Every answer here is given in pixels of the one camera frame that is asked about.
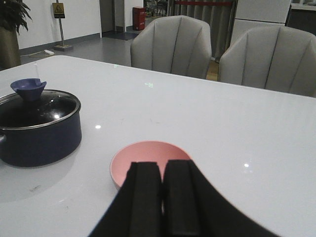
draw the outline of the pot handle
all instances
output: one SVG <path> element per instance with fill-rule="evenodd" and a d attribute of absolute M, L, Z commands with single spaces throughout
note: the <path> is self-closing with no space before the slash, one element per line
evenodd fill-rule
<path fill-rule="evenodd" d="M 0 144 L 6 141 L 6 136 L 0 133 Z"/>

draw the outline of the yellow sign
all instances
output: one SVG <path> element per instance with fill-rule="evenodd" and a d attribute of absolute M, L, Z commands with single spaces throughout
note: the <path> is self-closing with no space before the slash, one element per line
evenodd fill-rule
<path fill-rule="evenodd" d="M 55 18 L 65 18 L 64 4 L 53 3 L 53 12 Z"/>

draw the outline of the red box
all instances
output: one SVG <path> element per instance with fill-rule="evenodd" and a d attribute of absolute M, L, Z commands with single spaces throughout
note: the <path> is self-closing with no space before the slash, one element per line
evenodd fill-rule
<path fill-rule="evenodd" d="M 145 28 L 145 8 L 133 7 L 133 30 L 140 31 Z"/>

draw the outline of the baseboard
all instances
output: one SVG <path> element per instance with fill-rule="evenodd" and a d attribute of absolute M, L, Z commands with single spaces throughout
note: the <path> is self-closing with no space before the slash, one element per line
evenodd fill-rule
<path fill-rule="evenodd" d="M 84 42 L 87 40 L 93 40 L 96 38 L 100 38 L 100 33 L 95 33 L 92 35 L 81 36 L 81 37 L 72 38 L 72 39 L 66 39 L 65 44 L 72 45 L 72 44 Z M 29 48 L 22 48 L 19 50 L 19 53 L 20 53 L 20 55 L 27 55 L 27 54 L 43 51 L 44 49 L 52 49 L 54 46 L 59 45 L 59 44 L 61 44 L 61 42 L 57 41 L 57 42 L 46 43 L 46 44 L 33 46 L 33 47 L 29 47 Z"/>
<path fill-rule="evenodd" d="M 124 32 L 123 26 L 116 26 L 116 31 Z"/>

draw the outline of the chair back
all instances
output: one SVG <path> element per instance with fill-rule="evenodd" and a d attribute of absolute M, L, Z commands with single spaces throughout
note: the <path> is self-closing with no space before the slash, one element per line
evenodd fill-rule
<path fill-rule="evenodd" d="M 312 96 L 316 37 L 284 26 L 252 28 L 222 56 L 219 80 Z"/>
<path fill-rule="evenodd" d="M 131 64 L 164 73 L 206 78 L 211 58 L 209 25 L 188 16 L 151 22 L 131 45 Z"/>

